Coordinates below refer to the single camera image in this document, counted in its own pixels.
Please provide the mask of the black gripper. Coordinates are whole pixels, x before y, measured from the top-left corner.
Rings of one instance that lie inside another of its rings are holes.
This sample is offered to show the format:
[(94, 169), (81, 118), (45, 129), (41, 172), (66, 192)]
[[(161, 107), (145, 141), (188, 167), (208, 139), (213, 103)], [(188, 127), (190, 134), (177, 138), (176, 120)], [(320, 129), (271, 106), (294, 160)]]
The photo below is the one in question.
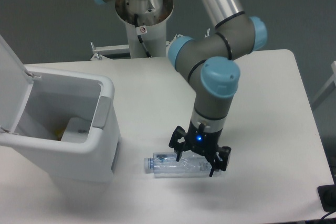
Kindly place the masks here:
[(204, 157), (212, 158), (212, 166), (209, 177), (214, 172), (226, 171), (230, 159), (231, 148), (228, 146), (218, 146), (218, 140), (222, 130), (209, 133), (199, 132), (198, 128), (190, 122), (186, 133), (181, 126), (177, 126), (172, 133), (169, 147), (174, 149), (176, 161), (179, 162), (183, 152), (193, 151)]

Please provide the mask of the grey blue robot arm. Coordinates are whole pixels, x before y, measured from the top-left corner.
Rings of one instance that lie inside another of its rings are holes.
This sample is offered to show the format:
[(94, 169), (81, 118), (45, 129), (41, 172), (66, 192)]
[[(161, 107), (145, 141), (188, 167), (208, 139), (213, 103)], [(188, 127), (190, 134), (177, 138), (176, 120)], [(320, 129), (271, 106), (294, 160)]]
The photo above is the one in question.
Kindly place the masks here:
[(196, 41), (176, 35), (167, 42), (166, 21), (173, 0), (94, 0), (115, 2), (115, 10), (127, 30), (131, 58), (166, 56), (174, 69), (195, 91), (188, 130), (178, 126), (169, 147), (178, 158), (192, 151), (211, 165), (211, 172), (226, 170), (231, 149), (219, 146), (240, 69), (236, 59), (263, 47), (267, 29), (258, 17), (248, 17), (239, 0), (202, 0), (215, 28), (212, 35)]

